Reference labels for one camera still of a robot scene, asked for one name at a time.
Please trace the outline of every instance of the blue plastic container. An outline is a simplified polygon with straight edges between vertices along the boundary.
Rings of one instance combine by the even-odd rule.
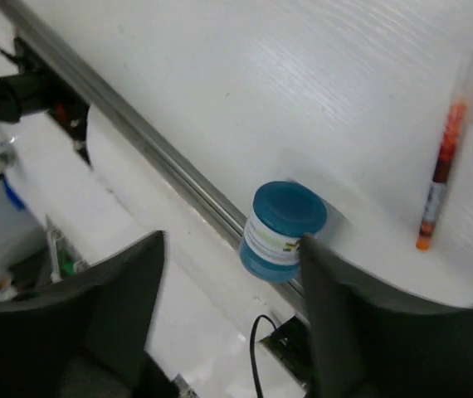
[[[274,181],[260,187],[240,244],[246,269],[268,282],[284,283],[299,271],[299,240],[314,235],[327,221],[322,200],[296,182]]]

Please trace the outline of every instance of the orange tip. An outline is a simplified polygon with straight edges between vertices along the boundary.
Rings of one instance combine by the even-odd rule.
[[[425,236],[419,236],[417,239],[416,247],[420,251],[428,251],[430,249],[430,238],[426,238]]]

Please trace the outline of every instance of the orange marker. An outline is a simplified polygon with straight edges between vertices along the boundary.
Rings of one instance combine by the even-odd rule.
[[[437,218],[446,194],[446,183],[451,173],[451,166],[460,141],[461,130],[467,114],[467,103],[458,98],[452,104],[446,119],[445,132],[437,157],[436,169],[428,192],[427,204],[422,215],[421,228],[417,238],[417,248],[427,251],[430,248],[432,234],[436,228]]]

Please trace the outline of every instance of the blue object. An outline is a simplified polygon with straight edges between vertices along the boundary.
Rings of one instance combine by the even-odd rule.
[[[7,183],[7,179],[3,178],[2,183],[4,184],[4,191],[6,192],[6,196],[9,201],[15,206],[16,209],[19,211],[26,210],[25,204],[22,202],[21,199],[17,196],[17,194],[12,190],[12,187]]]
[[[327,221],[320,197],[296,182],[260,187],[247,219],[239,254],[246,269],[268,282],[284,283],[299,272],[299,239]]]

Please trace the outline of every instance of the metal strip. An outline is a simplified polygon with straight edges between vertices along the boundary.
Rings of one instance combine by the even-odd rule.
[[[214,187],[122,96],[91,69],[55,32],[20,0],[0,0],[0,12],[32,49],[89,104],[94,104],[189,204],[235,249],[246,216]],[[274,284],[299,311],[300,284]]]

